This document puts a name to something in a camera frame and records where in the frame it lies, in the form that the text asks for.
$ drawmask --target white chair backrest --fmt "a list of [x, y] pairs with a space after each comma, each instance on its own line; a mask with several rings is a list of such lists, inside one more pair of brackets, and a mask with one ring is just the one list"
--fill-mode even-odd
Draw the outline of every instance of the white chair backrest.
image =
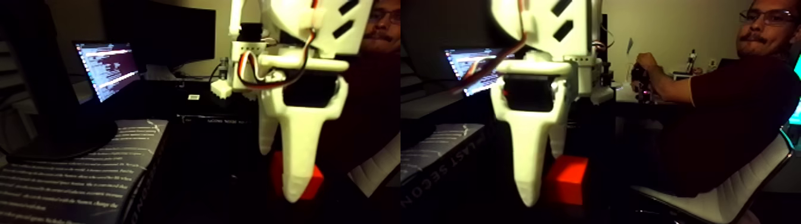
[[724, 223], [733, 221], [759, 185], [766, 181], [765, 178], [776, 169], [789, 152], [790, 148], [784, 136], [779, 134], [754, 160], [732, 174], [718, 188], [708, 192], [717, 193], [717, 203], [720, 206], [719, 220]]
[[713, 223], [731, 223], [743, 210], [751, 195], [789, 153], [790, 148], [784, 135], [779, 133], [762, 153], [742, 169], [732, 174], [717, 188], [698, 194], [695, 198], [680, 198], [642, 186], [632, 187], [698, 218]]

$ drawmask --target cable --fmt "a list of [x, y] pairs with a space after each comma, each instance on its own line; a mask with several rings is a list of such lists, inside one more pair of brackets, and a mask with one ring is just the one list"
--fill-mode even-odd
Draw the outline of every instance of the cable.
[[500, 65], [501, 62], [503, 62], [503, 60], [506, 59], [506, 56], [514, 52], [517, 52], [518, 50], [523, 48], [523, 46], [525, 46], [525, 40], [528, 38], [528, 34], [523, 29], [523, 0], [517, 0], [517, 13], [518, 13], [518, 21], [520, 22], [520, 33], [521, 33], [520, 42], [518, 42], [512, 48], [502, 51], [492, 61], [489, 61], [489, 63], [486, 66], [481, 68], [481, 70], [479, 70], [478, 72], [476, 72], [476, 68], [478, 67], [478, 63], [483, 61], [483, 59], [476, 60], [475, 62], [473, 62], [473, 64], [470, 66], [470, 70], [468, 70], [468, 72], [465, 73], [465, 76], [462, 78], [462, 82], [460, 83], [460, 85], [458, 85], [454, 89], [451, 89], [452, 94], [460, 94], [462, 92], [462, 89], [467, 88], [467, 86], [471, 86], [472, 84], [481, 80], [483, 77], [490, 75], [492, 71], [495, 70], [495, 67]]
[[603, 29], [604, 31], [606, 31], [606, 33], [607, 33], [607, 34], [609, 34], [609, 36], [612, 36], [612, 43], [610, 43], [610, 44], [609, 44], [609, 45], [606, 47], [606, 49], [609, 49], [610, 47], [612, 47], [612, 45], [614, 45], [614, 42], [615, 42], [615, 41], [617, 41], [617, 39], [614, 37], [614, 34], [612, 34], [612, 32], [609, 32], [609, 30], [607, 30], [607, 29], [606, 29], [606, 27], [604, 27], [603, 25], [601, 25], [601, 29]]
[[208, 75], [208, 82], [211, 82], [211, 80], [214, 78], [214, 73], [216, 73], [217, 69], [219, 69], [219, 67], [222, 66], [222, 65], [223, 65], [223, 63], [217, 64], [217, 66], [214, 66], [214, 70], [211, 72], [211, 74]]
[[[320, 1], [314, 0], [312, 2], [312, 8], [317, 8]], [[253, 70], [253, 78], [255, 80], [259, 80], [257, 77], [259, 73], [259, 67], [256, 65], [256, 56], [253, 55], [253, 52], [250, 50], [245, 51], [239, 57], [239, 68], [236, 70], [236, 75], [239, 77], [239, 80], [242, 82], [243, 85], [257, 89], [257, 90], [270, 90], [281, 86], [289, 86], [292, 83], [295, 83], [303, 76], [306, 71], [306, 63], [308, 62], [308, 49], [312, 46], [312, 42], [314, 41], [315, 37], [317, 36], [316, 30], [314, 28], [309, 29], [309, 36], [306, 39], [306, 43], [303, 46], [303, 64], [300, 65], [300, 70], [293, 78], [287, 78], [281, 82], [269, 82], [269, 83], [259, 83], [259, 82], [248, 82], [245, 81], [242, 74], [244, 73], [245, 66], [250, 65], [251, 69]]]

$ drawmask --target monitor stand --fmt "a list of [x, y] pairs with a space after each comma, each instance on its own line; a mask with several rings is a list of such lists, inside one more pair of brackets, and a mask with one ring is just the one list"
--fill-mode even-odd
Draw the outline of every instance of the monitor stand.
[[76, 119], [69, 127], [56, 128], [58, 133], [41, 133], [27, 146], [10, 152], [9, 161], [58, 161], [80, 157], [105, 146], [117, 134], [113, 120]]

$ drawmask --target computer monitor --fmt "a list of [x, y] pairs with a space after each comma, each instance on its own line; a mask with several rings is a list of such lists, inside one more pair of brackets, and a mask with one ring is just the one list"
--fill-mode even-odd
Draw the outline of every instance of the computer monitor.
[[801, 125], [801, 103], [795, 107], [795, 112], [790, 116], [791, 125]]
[[[496, 55], [501, 53], [502, 50], [503, 49], [499, 48], [460, 49], [460, 50], [448, 49], [445, 50], [445, 58], [448, 59], [449, 63], [448, 66], [451, 67], [453, 73], [456, 75], [456, 78], [461, 80], [461, 78], [465, 76], [467, 70], [470, 69], [470, 66], [476, 60], [484, 59], [483, 61], [479, 62], [479, 66], [483, 66], [484, 64], [489, 62], [490, 59], [495, 58]], [[509, 54], [506, 56], [506, 58], [514, 58], [514, 54]], [[499, 73], [493, 70], [493, 72], [490, 75], [482, 78], [479, 82], [476, 82], [476, 84], [473, 84], [472, 86], [468, 86], [467, 88], [465, 88], [464, 89], [465, 96], [471, 96], [474, 95], [475, 93], [491, 88], [493, 84], [495, 84], [495, 81], [498, 79], [498, 77]]]
[[76, 42], [75, 49], [100, 102], [139, 80], [129, 43]]

